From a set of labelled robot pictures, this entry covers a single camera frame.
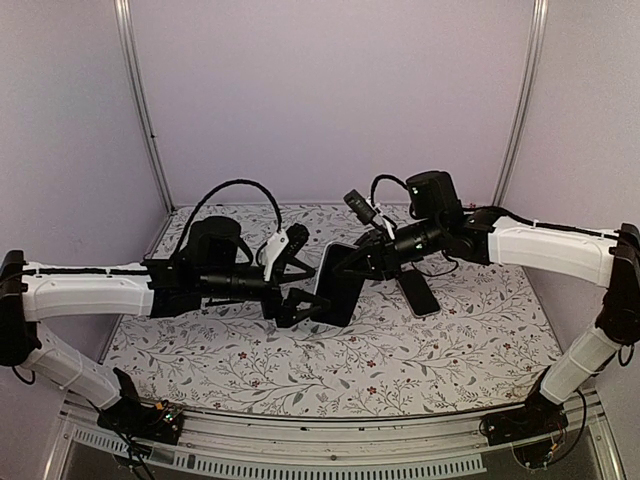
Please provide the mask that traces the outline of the black purple phone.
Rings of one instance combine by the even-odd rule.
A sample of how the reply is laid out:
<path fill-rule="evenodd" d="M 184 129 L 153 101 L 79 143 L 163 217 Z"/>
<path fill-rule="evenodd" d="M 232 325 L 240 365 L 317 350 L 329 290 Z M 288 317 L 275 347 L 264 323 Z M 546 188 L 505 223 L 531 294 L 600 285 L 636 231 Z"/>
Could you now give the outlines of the black purple phone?
<path fill-rule="evenodd" d="M 398 277 L 399 288 L 415 317 L 426 317 L 440 311 L 440 305 L 423 275 L 416 270 L 403 271 Z"/>

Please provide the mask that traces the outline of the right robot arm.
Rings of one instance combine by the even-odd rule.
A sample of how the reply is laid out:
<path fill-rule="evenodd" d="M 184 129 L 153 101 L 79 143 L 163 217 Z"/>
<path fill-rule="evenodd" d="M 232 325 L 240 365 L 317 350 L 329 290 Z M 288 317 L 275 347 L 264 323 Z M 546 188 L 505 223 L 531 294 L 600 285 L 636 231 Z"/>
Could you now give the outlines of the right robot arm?
<path fill-rule="evenodd" d="M 639 230 L 588 230 L 524 219 L 495 207 L 464 208 L 445 171 L 409 177 L 413 223 L 374 228 L 334 268 L 344 277 L 387 280 L 402 265 L 442 252 L 479 265 L 517 265 L 563 274 L 603 287 L 595 324 L 539 377 L 517 415 L 517 427 L 537 436 L 564 403 L 620 349 L 639 340 Z"/>

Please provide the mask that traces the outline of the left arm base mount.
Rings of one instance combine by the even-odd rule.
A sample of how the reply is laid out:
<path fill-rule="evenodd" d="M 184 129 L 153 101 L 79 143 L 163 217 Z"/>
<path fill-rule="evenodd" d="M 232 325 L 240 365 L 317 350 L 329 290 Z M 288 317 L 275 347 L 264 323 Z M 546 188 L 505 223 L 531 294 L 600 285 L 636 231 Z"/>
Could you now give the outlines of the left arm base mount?
<path fill-rule="evenodd" d="M 149 406 L 122 398 L 99 410 L 97 425 L 122 436 L 177 445 L 184 425 L 183 408 L 167 400 Z"/>

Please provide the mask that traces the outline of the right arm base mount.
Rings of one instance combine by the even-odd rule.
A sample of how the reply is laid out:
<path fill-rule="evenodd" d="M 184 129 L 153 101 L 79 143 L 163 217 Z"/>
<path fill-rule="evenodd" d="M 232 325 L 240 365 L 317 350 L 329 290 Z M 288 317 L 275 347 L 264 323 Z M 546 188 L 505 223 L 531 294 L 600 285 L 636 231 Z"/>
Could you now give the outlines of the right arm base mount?
<path fill-rule="evenodd" d="M 479 432 L 490 446 L 495 446 L 561 431 L 567 426 L 568 420 L 561 405 L 535 401 L 484 415 L 479 423 Z"/>

